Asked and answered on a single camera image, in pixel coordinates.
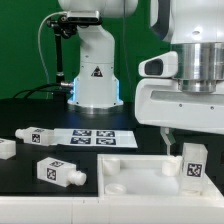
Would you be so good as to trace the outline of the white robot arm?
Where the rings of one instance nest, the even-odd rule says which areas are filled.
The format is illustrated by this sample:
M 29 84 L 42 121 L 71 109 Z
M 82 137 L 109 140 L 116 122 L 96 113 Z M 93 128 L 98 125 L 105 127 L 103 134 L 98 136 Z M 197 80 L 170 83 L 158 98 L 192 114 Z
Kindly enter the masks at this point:
M 58 2 L 81 38 L 69 103 L 88 111 L 116 107 L 114 38 L 100 22 L 132 14 L 138 0 Z M 138 122 L 159 126 L 166 137 L 172 128 L 224 134 L 224 0 L 151 0 L 150 28 L 171 50 L 138 66 Z

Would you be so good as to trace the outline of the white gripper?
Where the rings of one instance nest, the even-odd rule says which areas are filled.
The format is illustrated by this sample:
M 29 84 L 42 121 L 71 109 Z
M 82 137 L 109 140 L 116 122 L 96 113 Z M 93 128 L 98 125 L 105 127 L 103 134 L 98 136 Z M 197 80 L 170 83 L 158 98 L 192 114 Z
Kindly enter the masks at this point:
M 168 155 L 175 143 L 172 128 L 224 134 L 224 82 L 214 93 L 186 93 L 172 79 L 142 79 L 136 89 L 135 117 L 141 124 L 161 127 Z

